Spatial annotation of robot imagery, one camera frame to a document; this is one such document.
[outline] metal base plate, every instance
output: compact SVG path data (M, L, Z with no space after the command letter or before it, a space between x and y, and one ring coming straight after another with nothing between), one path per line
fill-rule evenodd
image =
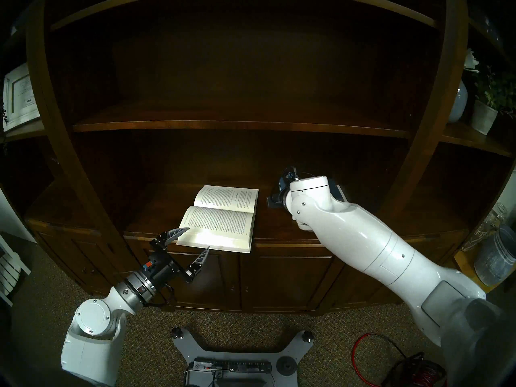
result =
M245 352L216 352L216 351L205 351L192 337L190 332L184 328L181 328L183 332L182 338L174 338L174 345L177 347L179 352L183 355L186 363L192 363L195 358L206 358L216 359L222 361L235 361L235 362L270 362L273 366L272 376L270 374L263 373L234 373L231 371L224 371L223 383L218 383L218 379L215 379L215 385L213 387L221 387L222 385L232 387L233 385L244 385L239 382L245 382L246 380L257 380L262 381L263 386L266 387L297 387L297 372L294 372L290 376L282 376L276 369L276 362L281 357L292 357L296 364L313 345L313 340L309 343L303 341L302 335L304 330L296 334L292 341L285 347L281 352L270 352L270 353L245 353ZM199 387L208 387L213 380L211 372L205 371L189 371L187 373L186 384L195 385Z

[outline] open book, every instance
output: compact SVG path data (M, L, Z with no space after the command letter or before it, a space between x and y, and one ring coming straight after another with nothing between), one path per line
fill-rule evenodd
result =
M180 228L190 228L178 245L251 252L258 190L204 186L187 209Z

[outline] white wall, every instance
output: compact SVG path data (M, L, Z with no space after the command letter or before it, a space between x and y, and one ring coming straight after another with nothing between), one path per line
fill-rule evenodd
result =
M18 219L14 210L12 210L2 190L0 190L0 231L36 242L23 223Z
M516 220L516 169L513 171L504 191L500 194L498 202L505 205L507 213L507 224L511 225Z

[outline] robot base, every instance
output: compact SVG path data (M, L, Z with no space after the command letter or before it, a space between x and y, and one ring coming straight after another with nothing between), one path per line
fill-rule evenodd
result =
M314 343L313 335L302 330L296 334L283 351L262 354L205 351L184 328L174 328L172 338L174 345L183 355L187 364L195 362L198 358L206 362L270 362L272 365L271 373L219 371L221 377L215 379L213 387L297 387L297 365ZM212 380L213 373L211 371L193 370L186 374L186 385L208 386Z

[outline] framed certificate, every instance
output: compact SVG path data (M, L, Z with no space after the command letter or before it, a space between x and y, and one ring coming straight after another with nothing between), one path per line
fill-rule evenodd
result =
M4 109L5 115L2 121L4 131L39 118L27 63L17 67L5 76Z

